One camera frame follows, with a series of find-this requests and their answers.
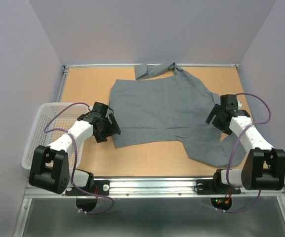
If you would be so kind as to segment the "grey long sleeve shirt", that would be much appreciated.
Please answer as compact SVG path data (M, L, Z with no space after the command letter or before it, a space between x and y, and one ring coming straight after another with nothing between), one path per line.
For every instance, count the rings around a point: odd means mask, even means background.
M205 121L218 94L184 69L172 64L134 67L135 80L119 79L110 92L110 107L121 129L114 135L115 148L161 141L179 141L190 159L215 167L242 163L246 152L235 134L222 138L221 131Z

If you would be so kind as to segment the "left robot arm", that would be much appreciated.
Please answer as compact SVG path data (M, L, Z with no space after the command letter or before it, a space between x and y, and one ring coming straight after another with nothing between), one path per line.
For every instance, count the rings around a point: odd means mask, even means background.
M70 167L69 157L78 155L78 146L90 137L97 143L106 142L108 137L120 134L121 130L108 105L95 102L88 112L80 115L69 129L59 129L62 136L48 145L39 145L33 153L29 184L56 194L67 188L78 189L82 194L94 190L90 172Z

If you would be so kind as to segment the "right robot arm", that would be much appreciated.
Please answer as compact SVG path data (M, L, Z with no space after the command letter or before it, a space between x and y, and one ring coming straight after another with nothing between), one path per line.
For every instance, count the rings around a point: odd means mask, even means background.
M237 95L226 94L220 97L206 123L227 135L235 134L237 140L230 154L234 158L237 146L241 144L247 152L242 169L218 169L214 173L211 186L218 193L230 187L246 190L278 191L285 182L285 151L276 149L259 133L257 122L253 122L246 110L239 109Z

